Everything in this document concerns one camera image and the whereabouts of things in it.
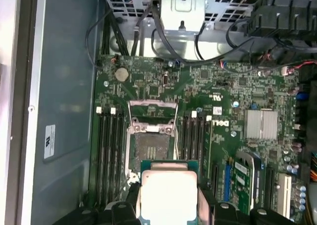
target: gray metal panel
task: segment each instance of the gray metal panel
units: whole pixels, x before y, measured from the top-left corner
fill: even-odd
[[[4,224],[20,0],[0,0],[0,224]]]
[[[85,34],[96,10],[97,0],[38,0],[22,224],[54,223],[88,189],[94,73]],[[54,155],[44,160],[45,129],[52,124]]]

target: black cable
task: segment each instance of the black cable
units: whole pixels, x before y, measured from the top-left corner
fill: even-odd
[[[87,54],[88,54],[88,58],[91,62],[91,64],[94,66],[94,68],[100,70],[102,69],[101,66],[98,66],[95,64],[94,60],[93,60],[93,57],[91,56],[90,54],[90,51],[89,51],[89,43],[88,43],[88,40],[89,40],[89,35],[91,33],[91,31],[99,24],[101,23],[104,18],[106,18],[110,13],[112,13],[112,9],[109,9],[106,13],[104,13],[104,15],[96,22],[94,23],[86,32],[86,37],[85,37],[85,43],[86,43],[86,50],[87,50]]]
[[[233,41],[231,41],[231,39],[230,39],[230,36],[229,36],[229,33],[230,33],[230,31],[232,31],[232,29],[236,26],[236,25],[238,25],[239,23],[245,23],[245,22],[248,22],[248,19],[239,19],[239,20],[237,20],[237,21],[235,21],[229,28],[228,28],[228,30],[227,30],[227,32],[226,32],[226,41],[227,41],[227,43],[228,43],[228,45],[230,46],[230,47],[232,47],[232,48],[236,48],[237,47],[237,45],[235,45],[234,43],[233,43]],[[244,53],[249,53],[247,50],[245,50],[245,49],[240,49],[240,51],[242,51],[242,52],[244,52]]]
[[[199,51],[199,48],[198,48],[199,36],[203,33],[203,31],[204,31],[204,29],[205,29],[205,26],[206,26],[206,24],[203,23],[203,24],[202,24],[202,27],[200,28],[199,33],[195,36],[194,48],[195,48],[195,50],[196,50],[196,52],[197,52],[197,55],[199,56],[200,60],[205,60],[205,59],[203,58],[203,56],[201,55],[201,53],[200,53],[200,51]]]
[[[138,42],[139,42],[139,37],[140,37],[140,25],[141,22],[149,15],[151,12],[151,6],[149,5],[148,8],[144,11],[144,13],[141,15],[141,17],[138,19],[138,22],[135,25],[134,29],[134,40],[133,40],[133,46],[131,50],[131,56],[135,56],[137,47],[138,47]]]
[[[287,44],[286,42],[280,40],[279,38],[274,38],[275,42],[286,50],[298,52],[298,53],[317,53],[317,48],[315,47],[300,47]]]
[[[157,30],[156,29],[154,29],[153,31],[152,31],[152,34],[151,34],[151,48],[152,48],[152,51],[154,52],[154,54],[157,56],[157,57],[159,57],[159,58],[161,58],[161,59],[163,59],[163,60],[173,60],[173,59],[168,59],[168,58],[166,58],[166,57],[163,57],[161,54],[159,54],[158,52],[157,52],[157,50],[154,48],[154,40],[155,40],[155,32],[156,32]]]
[[[188,61],[186,59],[183,59],[174,49],[173,47],[170,45],[170,43],[168,42],[168,40],[166,39],[166,36],[164,34],[164,30],[162,27],[162,23],[159,17],[159,11],[158,11],[158,7],[154,4],[153,8],[152,8],[152,14],[153,14],[153,19],[154,19],[154,23],[155,26],[157,28],[157,32],[158,35],[162,41],[162,43],[164,44],[164,46],[166,47],[166,49],[171,53],[172,57],[176,60],[179,60],[181,63],[183,64],[187,64],[190,66],[200,66],[203,64],[210,64],[213,61],[218,61],[223,59],[224,57],[226,57],[228,54],[235,52],[238,49],[241,49],[243,47],[243,45],[245,45],[246,43],[250,42],[252,40],[252,38],[244,41],[243,43],[241,43],[240,45],[238,45],[235,49],[232,49],[224,54],[218,55],[214,58],[211,59],[207,59],[207,60],[199,60],[199,61]]]

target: connector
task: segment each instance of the connector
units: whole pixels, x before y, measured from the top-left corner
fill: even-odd
[[[279,185],[281,188],[278,193],[277,212],[289,219],[291,208],[292,177],[281,173],[279,175]]]

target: black pcie slot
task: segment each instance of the black pcie slot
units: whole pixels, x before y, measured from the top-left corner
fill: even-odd
[[[211,168],[211,190],[216,199],[218,191],[218,170],[218,165],[216,163],[213,163]]]
[[[265,190],[264,190],[264,208],[273,208],[275,171],[272,167],[267,167],[265,170]]]

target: blue connector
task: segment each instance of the blue connector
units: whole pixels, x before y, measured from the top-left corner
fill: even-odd
[[[224,196],[223,200],[228,202],[230,199],[230,173],[231,173],[231,165],[226,164],[224,171]]]

